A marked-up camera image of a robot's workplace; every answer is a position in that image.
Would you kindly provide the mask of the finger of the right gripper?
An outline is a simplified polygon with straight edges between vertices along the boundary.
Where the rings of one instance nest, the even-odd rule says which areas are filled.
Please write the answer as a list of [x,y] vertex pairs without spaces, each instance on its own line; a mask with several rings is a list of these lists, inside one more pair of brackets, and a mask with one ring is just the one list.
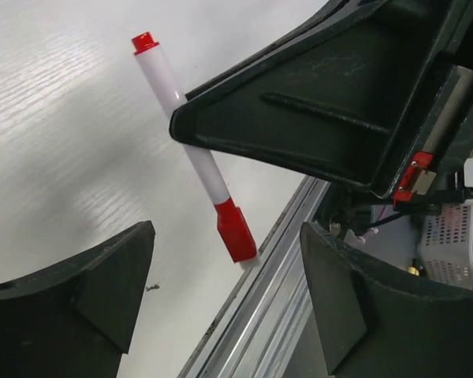
[[194,90],[180,143],[388,195],[416,127],[406,119],[453,30],[454,1],[330,1]]

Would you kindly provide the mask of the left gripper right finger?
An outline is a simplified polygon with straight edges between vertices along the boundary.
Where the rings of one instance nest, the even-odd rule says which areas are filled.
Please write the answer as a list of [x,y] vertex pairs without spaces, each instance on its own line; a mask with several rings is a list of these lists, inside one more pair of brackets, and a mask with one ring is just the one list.
[[473,291],[414,276],[304,223],[300,247],[329,375],[473,377]]

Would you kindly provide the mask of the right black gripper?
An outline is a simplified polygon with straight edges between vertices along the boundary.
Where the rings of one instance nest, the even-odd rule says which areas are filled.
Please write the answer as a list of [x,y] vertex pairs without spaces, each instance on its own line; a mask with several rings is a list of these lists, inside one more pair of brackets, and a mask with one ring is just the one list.
[[391,1],[398,46],[389,69],[393,193],[398,209],[439,207],[473,197],[443,185],[473,152],[473,1]]

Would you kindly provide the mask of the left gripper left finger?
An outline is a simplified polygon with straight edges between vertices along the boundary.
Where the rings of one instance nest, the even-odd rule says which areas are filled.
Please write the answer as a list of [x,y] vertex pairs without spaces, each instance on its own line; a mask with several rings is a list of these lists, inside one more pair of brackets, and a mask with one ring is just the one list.
[[115,377],[155,244],[141,221],[89,250],[0,283],[0,377]]

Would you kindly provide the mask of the red cap marker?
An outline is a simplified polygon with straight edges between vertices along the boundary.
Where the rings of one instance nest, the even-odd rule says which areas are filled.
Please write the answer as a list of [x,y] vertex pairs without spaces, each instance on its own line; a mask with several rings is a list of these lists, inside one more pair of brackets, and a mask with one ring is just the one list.
[[[188,102],[160,42],[148,32],[132,38],[135,58],[164,114]],[[240,207],[236,206],[213,154],[206,149],[184,144],[192,163],[217,214],[217,230],[233,262],[244,270],[259,263],[258,249]]]

